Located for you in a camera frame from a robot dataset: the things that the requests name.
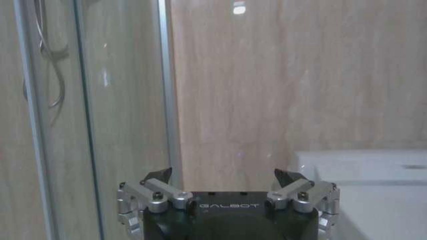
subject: silver metal bracket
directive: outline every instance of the silver metal bracket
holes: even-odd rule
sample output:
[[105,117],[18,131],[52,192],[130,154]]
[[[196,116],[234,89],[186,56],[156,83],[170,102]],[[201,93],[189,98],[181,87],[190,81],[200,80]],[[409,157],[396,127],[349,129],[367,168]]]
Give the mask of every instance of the silver metal bracket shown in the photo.
[[168,210],[170,201],[176,209],[184,210],[192,198],[190,192],[181,191],[154,178],[138,184],[121,183],[116,192],[117,220],[125,225],[129,238],[142,239],[138,214],[145,209],[150,213],[162,213]]
[[161,192],[166,199],[172,202],[176,209],[185,209],[188,201],[193,198],[193,194],[188,191],[182,191],[170,185],[165,184],[154,178],[145,181],[144,186],[153,191]]
[[330,227],[340,213],[340,189],[335,183],[298,179],[280,190],[269,191],[266,201],[274,210],[286,208],[288,203],[300,213],[310,213],[316,209],[320,212],[318,234],[330,237]]

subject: white toilet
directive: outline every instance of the white toilet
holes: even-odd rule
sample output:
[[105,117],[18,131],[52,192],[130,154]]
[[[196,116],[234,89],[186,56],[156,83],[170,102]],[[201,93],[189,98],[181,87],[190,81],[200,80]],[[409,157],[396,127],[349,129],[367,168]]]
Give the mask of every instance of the white toilet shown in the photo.
[[288,170],[340,188],[332,240],[427,239],[427,150],[296,152]]

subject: shower enclosure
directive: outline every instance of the shower enclosure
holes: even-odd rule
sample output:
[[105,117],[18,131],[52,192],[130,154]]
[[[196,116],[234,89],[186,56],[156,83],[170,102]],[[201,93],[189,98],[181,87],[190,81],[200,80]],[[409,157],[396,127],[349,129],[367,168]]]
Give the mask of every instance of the shower enclosure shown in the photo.
[[13,3],[45,238],[125,239],[118,183],[181,184],[165,1]]

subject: wall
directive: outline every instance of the wall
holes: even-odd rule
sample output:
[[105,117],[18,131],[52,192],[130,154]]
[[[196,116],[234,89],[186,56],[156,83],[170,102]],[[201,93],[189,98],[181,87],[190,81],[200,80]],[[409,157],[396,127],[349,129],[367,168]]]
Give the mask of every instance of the wall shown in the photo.
[[424,0],[170,0],[184,186],[268,190],[293,151],[427,148]]
[[0,7],[0,239],[42,240],[45,226],[13,1]]

